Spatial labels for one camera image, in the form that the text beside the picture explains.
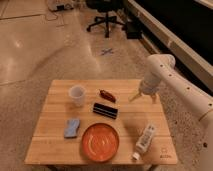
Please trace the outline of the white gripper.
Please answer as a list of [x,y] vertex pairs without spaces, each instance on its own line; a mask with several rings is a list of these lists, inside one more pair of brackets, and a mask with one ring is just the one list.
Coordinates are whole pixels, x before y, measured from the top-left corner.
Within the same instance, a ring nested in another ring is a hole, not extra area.
[[[151,95],[152,103],[156,103],[156,92],[158,91],[158,85],[160,84],[159,79],[143,79],[139,85],[139,91],[145,95]],[[129,98],[129,101],[132,102],[142,96],[141,93],[136,93]]]

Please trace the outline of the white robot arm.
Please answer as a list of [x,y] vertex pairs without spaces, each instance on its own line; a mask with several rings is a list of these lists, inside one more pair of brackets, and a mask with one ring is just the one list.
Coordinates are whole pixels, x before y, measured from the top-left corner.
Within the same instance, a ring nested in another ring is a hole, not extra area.
[[153,54],[147,58],[148,69],[136,93],[129,100],[142,95],[155,98],[161,81],[170,86],[179,98],[193,111],[203,125],[205,133],[197,171],[213,171],[213,97],[186,80],[175,70],[175,58],[170,54]]

